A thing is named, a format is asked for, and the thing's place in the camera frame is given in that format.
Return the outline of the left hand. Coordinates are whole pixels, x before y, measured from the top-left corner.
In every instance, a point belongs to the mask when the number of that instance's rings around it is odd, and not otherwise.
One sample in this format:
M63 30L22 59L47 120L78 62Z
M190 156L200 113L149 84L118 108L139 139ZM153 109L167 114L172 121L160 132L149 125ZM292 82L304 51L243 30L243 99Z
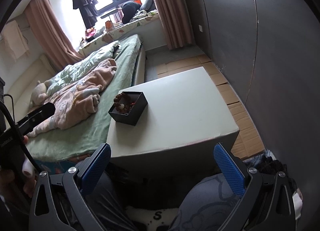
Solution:
M1 148L1 196L12 199L20 192L33 196L35 168L25 154L28 137L16 137Z

